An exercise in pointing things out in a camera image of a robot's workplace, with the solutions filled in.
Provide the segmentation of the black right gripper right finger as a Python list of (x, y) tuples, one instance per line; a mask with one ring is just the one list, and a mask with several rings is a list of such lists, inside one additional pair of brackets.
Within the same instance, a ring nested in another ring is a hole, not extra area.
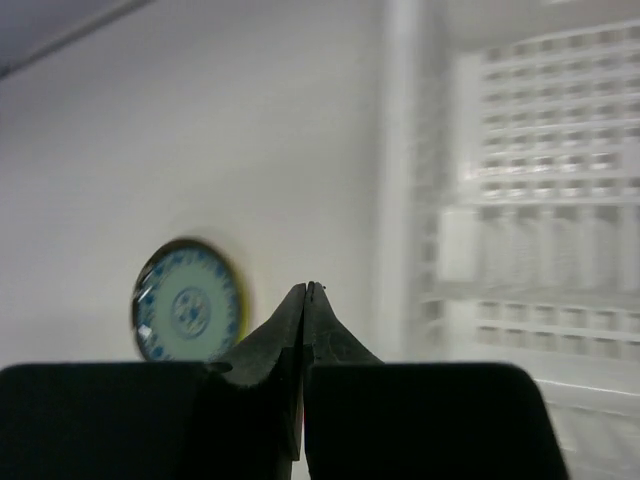
[(304, 436), (314, 479), (565, 479), (540, 389), (504, 362), (386, 363), (307, 287)]

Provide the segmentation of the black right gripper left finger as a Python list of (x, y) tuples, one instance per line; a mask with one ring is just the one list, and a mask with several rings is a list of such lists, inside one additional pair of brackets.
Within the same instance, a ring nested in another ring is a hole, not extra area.
[(300, 457), (294, 286), (212, 362), (32, 363), (1, 372), (5, 479), (287, 479)]

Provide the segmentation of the blue white patterned plate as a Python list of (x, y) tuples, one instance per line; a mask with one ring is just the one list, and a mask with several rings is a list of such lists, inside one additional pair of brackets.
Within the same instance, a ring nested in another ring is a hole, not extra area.
[(130, 307), (147, 361), (214, 361), (236, 345), (239, 304), (227, 255), (197, 237), (161, 246), (136, 279)]

